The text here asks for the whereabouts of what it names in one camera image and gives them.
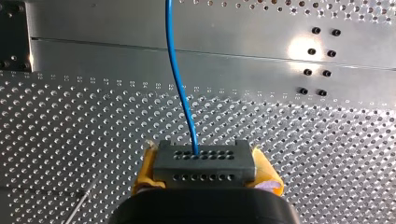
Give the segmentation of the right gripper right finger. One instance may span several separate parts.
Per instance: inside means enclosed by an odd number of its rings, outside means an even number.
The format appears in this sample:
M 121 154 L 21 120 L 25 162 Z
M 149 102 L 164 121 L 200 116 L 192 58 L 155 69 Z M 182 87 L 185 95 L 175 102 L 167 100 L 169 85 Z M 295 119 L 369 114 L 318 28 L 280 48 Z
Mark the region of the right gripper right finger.
M 271 162 L 264 153 L 257 147 L 251 150 L 255 164 L 255 178 L 246 183 L 247 188 L 259 189 L 282 196 L 284 193 L 284 182 Z

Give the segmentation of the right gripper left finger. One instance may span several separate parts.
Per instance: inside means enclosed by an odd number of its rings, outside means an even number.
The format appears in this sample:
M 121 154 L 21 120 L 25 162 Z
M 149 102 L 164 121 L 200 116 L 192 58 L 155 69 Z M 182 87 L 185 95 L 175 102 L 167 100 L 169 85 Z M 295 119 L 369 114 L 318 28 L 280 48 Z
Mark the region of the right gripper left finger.
M 151 140 L 147 140 L 148 147 L 143 154 L 142 166 L 132 187 L 132 194 L 136 195 L 147 189 L 165 189 L 163 181 L 156 181 L 153 178 L 153 165 L 158 152 L 158 146 Z

